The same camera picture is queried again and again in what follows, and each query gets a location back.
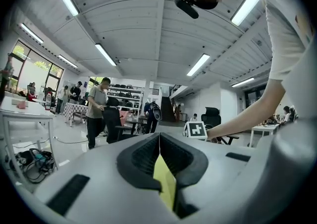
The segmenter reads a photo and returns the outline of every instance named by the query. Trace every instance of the hair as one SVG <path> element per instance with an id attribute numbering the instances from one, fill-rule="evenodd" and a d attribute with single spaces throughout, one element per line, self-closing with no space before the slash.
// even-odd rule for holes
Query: hair
<path id="1" fill-rule="evenodd" d="M 284 109 L 287 113 L 289 113 L 289 107 L 288 107 L 288 106 L 285 106 L 283 109 Z"/>
<path id="2" fill-rule="evenodd" d="M 109 84 L 111 83 L 111 80 L 109 78 L 107 78 L 107 77 L 103 78 L 101 83 L 103 83 L 105 81 L 108 82 Z"/>

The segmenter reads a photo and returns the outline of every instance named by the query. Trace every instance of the black slot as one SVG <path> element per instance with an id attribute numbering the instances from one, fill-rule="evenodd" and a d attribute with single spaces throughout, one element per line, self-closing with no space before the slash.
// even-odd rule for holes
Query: black slot
<path id="1" fill-rule="evenodd" d="M 66 212 L 75 202 L 89 179 L 89 177 L 81 174 L 73 176 L 47 203 L 47 206 L 58 214 L 65 216 Z"/>
<path id="2" fill-rule="evenodd" d="M 243 162 L 248 162 L 251 156 L 247 155 L 240 155 L 236 153 L 227 153 L 226 157 L 233 158 L 235 160 L 243 161 Z"/>

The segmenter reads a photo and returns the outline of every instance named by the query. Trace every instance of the black pants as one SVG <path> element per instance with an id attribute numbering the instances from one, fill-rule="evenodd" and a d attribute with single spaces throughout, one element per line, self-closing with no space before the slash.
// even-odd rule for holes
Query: black pants
<path id="1" fill-rule="evenodd" d="M 151 133 L 155 132 L 157 124 L 158 124 L 158 121 L 155 119 L 155 117 L 149 117 L 148 123 L 147 123 L 147 129 L 145 133 L 148 134 L 150 132 L 151 125 L 152 125 Z"/>
<path id="2" fill-rule="evenodd" d="M 88 148 L 92 149 L 96 144 L 96 137 L 105 129 L 106 123 L 102 118 L 87 117 Z"/>
<path id="3" fill-rule="evenodd" d="M 2 82 L 0 86 L 0 104 L 2 103 L 2 100 L 4 99 L 4 91 L 5 91 L 5 86 L 8 84 L 8 80 L 2 77 Z"/>
<path id="4" fill-rule="evenodd" d="M 63 103 L 63 100 L 61 99 L 57 99 L 57 105 L 56 105 L 56 113 L 59 114 L 60 113 L 60 107 L 61 107 L 61 104 Z"/>

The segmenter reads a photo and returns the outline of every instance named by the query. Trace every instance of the staircase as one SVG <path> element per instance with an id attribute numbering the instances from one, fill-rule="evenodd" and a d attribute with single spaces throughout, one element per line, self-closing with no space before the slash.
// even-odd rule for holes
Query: staircase
<path id="1" fill-rule="evenodd" d="M 172 104 L 170 103 L 169 97 L 162 97 L 160 111 L 162 112 L 162 121 L 176 122 Z"/>

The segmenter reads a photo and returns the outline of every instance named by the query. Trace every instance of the black office chair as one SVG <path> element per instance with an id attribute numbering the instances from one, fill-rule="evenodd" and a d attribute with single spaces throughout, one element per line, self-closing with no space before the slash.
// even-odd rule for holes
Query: black office chair
<path id="1" fill-rule="evenodd" d="M 219 110 L 216 108 L 206 107 L 206 113 L 201 115 L 201 119 L 207 130 L 221 124 L 221 116 L 219 115 Z M 226 137 L 229 138 L 228 142 L 223 137 L 217 137 L 217 142 L 221 143 L 222 141 L 225 145 L 231 145 L 232 139 L 239 138 L 233 135 L 227 135 Z"/>
<path id="2" fill-rule="evenodd" d="M 123 130 L 131 130 L 131 127 L 121 126 L 120 112 L 116 108 L 119 100 L 114 97 L 108 97 L 108 101 L 103 112 L 103 117 L 108 129 L 107 142 L 109 144 L 136 137 L 137 135 L 123 134 Z"/>

